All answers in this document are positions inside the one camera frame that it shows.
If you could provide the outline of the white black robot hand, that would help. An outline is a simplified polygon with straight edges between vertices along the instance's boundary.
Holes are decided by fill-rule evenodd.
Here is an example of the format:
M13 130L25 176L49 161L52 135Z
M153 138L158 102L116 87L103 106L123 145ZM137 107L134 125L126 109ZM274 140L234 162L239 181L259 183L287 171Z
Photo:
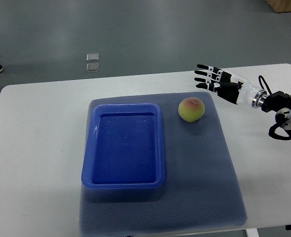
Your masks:
M248 79L213 66L198 64L197 68L194 71L197 88L214 92L233 104L246 103L255 106L262 90L251 85Z

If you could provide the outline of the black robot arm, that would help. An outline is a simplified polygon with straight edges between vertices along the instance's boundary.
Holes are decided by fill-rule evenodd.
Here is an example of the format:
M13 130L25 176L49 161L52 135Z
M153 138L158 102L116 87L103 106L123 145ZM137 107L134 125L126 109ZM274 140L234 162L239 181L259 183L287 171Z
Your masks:
M275 124L269 128L268 135L276 140L291 140L291 95L281 91L267 95L263 89L254 97L253 108L261 108L265 113L274 111Z

